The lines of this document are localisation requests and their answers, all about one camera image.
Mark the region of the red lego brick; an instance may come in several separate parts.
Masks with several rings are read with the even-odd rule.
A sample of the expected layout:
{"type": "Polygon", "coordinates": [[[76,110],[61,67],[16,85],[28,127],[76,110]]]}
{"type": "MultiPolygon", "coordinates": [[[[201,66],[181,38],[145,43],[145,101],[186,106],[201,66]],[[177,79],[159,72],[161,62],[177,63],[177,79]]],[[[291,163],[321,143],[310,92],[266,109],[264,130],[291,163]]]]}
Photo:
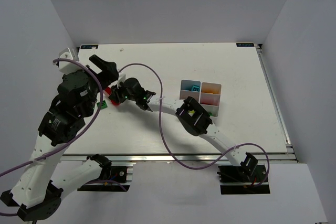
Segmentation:
{"type": "Polygon", "coordinates": [[[218,100],[214,98],[202,98],[200,99],[201,104],[207,104],[207,105],[213,105],[213,106],[218,106],[218,100]]]}

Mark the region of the dark green lego brick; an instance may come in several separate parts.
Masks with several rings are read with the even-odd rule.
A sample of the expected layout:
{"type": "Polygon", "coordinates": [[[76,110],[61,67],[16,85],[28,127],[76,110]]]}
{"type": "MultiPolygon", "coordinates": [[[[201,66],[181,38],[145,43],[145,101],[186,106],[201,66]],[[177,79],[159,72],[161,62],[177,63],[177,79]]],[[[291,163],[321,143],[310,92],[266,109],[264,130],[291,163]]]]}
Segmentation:
{"type": "Polygon", "coordinates": [[[103,100],[101,103],[100,103],[100,102],[97,103],[97,107],[101,107],[101,109],[105,109],[105,108],[107,108],[108,106],[107,106],[106,101],[103,100]]]}

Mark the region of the teal curved lego brick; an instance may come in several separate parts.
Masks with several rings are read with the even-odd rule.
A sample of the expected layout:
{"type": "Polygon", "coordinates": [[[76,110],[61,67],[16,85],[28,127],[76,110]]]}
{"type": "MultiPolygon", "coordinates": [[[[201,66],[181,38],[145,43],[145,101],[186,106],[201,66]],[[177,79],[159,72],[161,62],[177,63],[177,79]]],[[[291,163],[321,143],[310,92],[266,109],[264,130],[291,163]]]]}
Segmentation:
{"type": "Polygon", "coordinates": [[[193,91],[193,92],[200,92],[200,86],[193,85],[193,86],[191,87],[191,91],[193,91]]]}

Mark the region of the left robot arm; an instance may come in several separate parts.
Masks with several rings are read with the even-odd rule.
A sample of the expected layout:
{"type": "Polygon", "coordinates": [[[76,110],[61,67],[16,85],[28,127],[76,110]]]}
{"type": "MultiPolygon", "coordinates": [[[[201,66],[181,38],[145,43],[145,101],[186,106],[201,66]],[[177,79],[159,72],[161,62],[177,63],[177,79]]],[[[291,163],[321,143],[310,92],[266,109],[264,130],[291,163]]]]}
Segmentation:
{"type": "Polygon", "coordinates": [[[111,176],[111,161],[103,155],[88,156],[87,160],[64,178],[52,180],[65,150],[92,126],[98,117],[103,91],[118,80],[115,62],[104,61],[96,55],[89,60],[101,71],[95,73],[77,60],[55,59],[56,65],[66,62],[75,68],[65,71],[58,94],[44,115],[29,161],[3,173],[7,175],[24,168],[17,184],[1,194],[8,207],[17,207],[15,213],[22,221],[36,223],[55,213],[62,200],[71,192],[89,182],[100,182],[111,176]]]}

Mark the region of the red arch lego piece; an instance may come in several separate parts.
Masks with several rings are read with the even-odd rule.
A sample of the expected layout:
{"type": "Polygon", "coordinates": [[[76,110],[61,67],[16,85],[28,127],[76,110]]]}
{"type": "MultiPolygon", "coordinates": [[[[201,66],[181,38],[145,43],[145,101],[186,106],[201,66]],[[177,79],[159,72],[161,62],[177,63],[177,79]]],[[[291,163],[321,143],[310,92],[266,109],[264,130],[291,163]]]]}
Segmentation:
{"type": "Polygon", "coordinates": [[[106,88],[104,89],[103,93],[104,93],[104,95],[105,95],[106,97],[109,97],[109,96],[111,95],[111,93],[112,93],[111,88],[110,88],[110,87],[106,87],[106,88]]]}

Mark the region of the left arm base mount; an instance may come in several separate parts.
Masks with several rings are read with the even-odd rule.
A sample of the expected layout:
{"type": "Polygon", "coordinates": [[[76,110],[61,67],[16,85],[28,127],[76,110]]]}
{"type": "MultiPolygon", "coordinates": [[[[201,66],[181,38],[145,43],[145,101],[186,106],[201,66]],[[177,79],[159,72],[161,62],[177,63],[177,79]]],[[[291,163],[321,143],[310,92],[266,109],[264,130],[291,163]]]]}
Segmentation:
{"type": "Polygon", "coordinates": [[[86,160],[97,161],[102,171],[95,183],[82,185],[77,191],[92,192],[127,192],[130,188],[130,167],[125,165],[113,165],[107,157],[95,154],[86,157],[86,160]]]}

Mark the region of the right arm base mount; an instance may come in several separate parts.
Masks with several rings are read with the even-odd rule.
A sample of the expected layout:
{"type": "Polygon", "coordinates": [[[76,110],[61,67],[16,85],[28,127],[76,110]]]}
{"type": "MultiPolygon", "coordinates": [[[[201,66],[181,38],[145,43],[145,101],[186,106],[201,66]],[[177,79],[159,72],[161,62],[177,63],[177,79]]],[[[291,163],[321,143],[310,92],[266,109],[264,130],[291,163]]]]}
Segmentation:
{"type": "Polygon", "coordinates": [[[258,165],[251,178],[243,178],[237,167],[219,166],[220,193],[222,195],[266,195],[270,194],[268,178],[262,185],[257,186],[266,175],[265,165],[258,165]]]}

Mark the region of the yellow lego brick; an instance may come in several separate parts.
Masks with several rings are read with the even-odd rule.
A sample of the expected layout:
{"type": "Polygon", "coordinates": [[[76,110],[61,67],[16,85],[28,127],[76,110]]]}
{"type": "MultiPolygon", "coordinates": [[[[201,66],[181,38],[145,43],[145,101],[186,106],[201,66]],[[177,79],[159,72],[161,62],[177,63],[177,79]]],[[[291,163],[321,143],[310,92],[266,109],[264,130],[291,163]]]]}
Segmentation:
{"type": "Polygon", "coordinates": [[[211,92],[201,92],[202,94],[208,94],[208,95],[218,95],[217,93],[211,93],[211,92]]]}

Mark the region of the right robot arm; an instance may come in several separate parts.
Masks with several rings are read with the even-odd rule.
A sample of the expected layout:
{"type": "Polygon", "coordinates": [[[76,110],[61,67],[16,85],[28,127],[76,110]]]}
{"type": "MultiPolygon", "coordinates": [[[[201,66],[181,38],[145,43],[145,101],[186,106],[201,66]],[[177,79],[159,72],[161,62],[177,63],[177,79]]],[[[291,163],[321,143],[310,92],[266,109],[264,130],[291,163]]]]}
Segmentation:
{"type": "Polygon", "coordinates": [[[208,141],[220,153],[225,153],[225,157],[236,167],[243,181],[254,181],[257,159],[221,133],[210,114],[193,97],[189,96],[184,100],[164,98],[160,94],[145,90],[136,78],[119,81],[111,87],[108,94],[115,105],[129,100],[144,111],[176,116],[190,135],[208,141]]]}

